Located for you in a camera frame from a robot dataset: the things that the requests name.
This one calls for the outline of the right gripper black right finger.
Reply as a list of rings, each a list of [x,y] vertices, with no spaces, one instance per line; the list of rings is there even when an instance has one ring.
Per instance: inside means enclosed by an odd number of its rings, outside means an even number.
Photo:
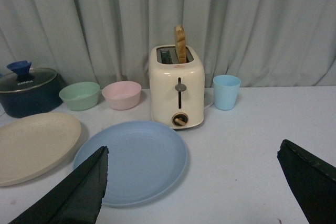
[[[308,223],[335,223],[335,167],[289,140],[277,158]]]

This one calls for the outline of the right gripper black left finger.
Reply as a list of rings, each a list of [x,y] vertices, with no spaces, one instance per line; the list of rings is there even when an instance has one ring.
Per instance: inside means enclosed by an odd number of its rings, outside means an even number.
[[[95,223],[106,192],[108,148],[102,146],[11,223]]]

